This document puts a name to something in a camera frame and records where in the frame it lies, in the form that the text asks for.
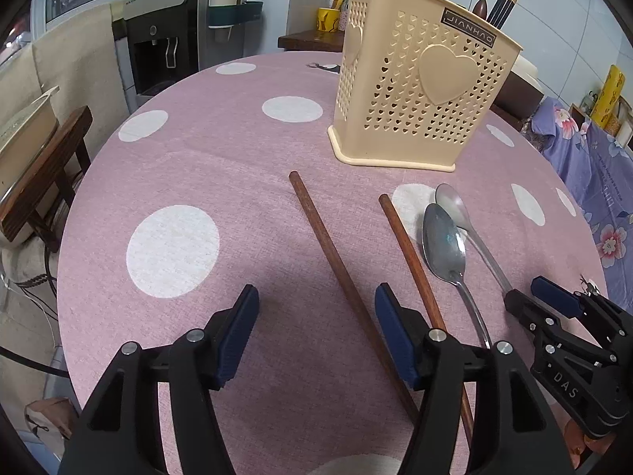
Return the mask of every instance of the metal spoon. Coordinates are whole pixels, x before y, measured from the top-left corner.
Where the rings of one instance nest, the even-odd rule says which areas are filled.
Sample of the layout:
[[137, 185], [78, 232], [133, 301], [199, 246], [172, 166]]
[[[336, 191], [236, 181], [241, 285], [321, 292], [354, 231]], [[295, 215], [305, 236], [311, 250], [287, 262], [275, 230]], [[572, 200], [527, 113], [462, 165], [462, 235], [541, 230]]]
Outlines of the metal spoon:
[[505, 276], [501, 266], [490, 253], [490, 250], [486, 247], [485, 243], [477, 234], [475, 227], [470, 223], [470, 217], [464, 202], [461, 200], [460, 195], [448, 184], [440, 184], [436, 189], [436, 202], [444, 209], [451, 219], [460, 228], [466, 230], [468, 239], [473, 244], [475, 249], [479, 252], [483, 262], [488, 269], [492, 272], [493, 276], [501, 286], [504, 296], [512, 291], [512, 285]]
[[466, 248], [460, 231], [447, 212], [437, 204], [430, 204], [424, 212], [422, 249], [426, 264], [438, 279], [451, 283], [460, 292], [474, 322], [479, 337], [486, 348], [493, 342], [485, 322], [470, 291], [464, 282]]

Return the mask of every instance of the round table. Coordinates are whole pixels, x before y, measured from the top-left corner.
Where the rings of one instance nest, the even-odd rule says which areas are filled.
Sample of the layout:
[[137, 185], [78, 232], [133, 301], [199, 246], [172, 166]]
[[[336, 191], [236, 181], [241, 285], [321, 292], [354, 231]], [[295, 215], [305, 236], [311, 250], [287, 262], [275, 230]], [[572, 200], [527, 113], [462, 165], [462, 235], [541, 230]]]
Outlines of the round table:
[[[109, 139], [77, 192], [59, 258], [61, 335], [81, 402], [124, 342], [169, 344], [252, 283], [260, 316], [237, 375], [212, 395], [236, 472], [396, 474], [411, 422], [301, 210], [292, 170], [372, 313], [381, 282], [423, 311], [379, 195], [392, 196], [415, 237], [442, 182], [461, 194], [517, 289], [529, 294], [539, 275], [572, 291], [581, 275], [605, 288], [583, 212], [550, 164], [492, 112], [454, 173], [336, 160], [327, 127], [338, 78], [307, 65], [340, 58], [278, 53], [207, 69], [152, 98]], [[466, 282], [493, 340], [512, 342], [530, 366], [530, 336], [466, 248]], [[455, 288], [428, 277], [449, 332], [479, 344]], [[161, 385], [161, 426], [176, 474], [168, 391]], [[460, 430], [455, 473], [466, 458]]]

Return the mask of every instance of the beige plastic utensil holder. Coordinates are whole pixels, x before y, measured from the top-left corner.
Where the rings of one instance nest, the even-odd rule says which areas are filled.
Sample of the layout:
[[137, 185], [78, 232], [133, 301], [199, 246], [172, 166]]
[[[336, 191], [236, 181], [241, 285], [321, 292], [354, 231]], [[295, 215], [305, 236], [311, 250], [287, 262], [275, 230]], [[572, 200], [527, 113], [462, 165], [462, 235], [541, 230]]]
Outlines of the beige plastic utensil holder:
[[454, 171], [521, 47], [448, 0], [350, 0], [334, 124], [347, 164]]

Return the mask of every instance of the heart emblem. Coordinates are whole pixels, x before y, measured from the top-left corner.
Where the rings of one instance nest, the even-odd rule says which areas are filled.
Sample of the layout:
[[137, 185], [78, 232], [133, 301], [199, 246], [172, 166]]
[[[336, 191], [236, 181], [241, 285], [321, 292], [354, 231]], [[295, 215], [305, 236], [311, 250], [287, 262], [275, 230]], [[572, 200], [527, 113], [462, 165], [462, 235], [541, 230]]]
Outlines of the heart emblem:
[[431, 45], [420, 55], [420, 82], [434, 105], [444, 105], [472, 90], [480, 74], [477, 63], [467, 55], [456, 57], [444, 45]]
[[360, 28], [360, 26], [348, 22], [347, 28], [345, 29], [345, 43], [343, 45], [343, 52], [347, 62], [353, 64], [358, 58], [362, 43], [363, 29]]

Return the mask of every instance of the wooden chair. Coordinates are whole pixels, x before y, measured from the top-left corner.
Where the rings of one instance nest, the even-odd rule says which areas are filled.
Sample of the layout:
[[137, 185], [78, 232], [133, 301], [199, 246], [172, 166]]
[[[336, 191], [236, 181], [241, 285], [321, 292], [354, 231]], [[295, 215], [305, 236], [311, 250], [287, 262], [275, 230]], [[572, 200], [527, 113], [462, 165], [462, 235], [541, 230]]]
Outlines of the wooden chair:
[[83, 137], [93, 122], [87, 106], [80, 107], [59, 126], [20, 180], [0, 200], [0, 231], [12, 241], [28, 223], [52, 252], [59, 251], [59, 239], [36, 210], [49, 188], [56, 184], [68, 204], [73, 203], [75, 191], [64, 172], [73, 155], [83, 174], [90, 167], [90, 157]]

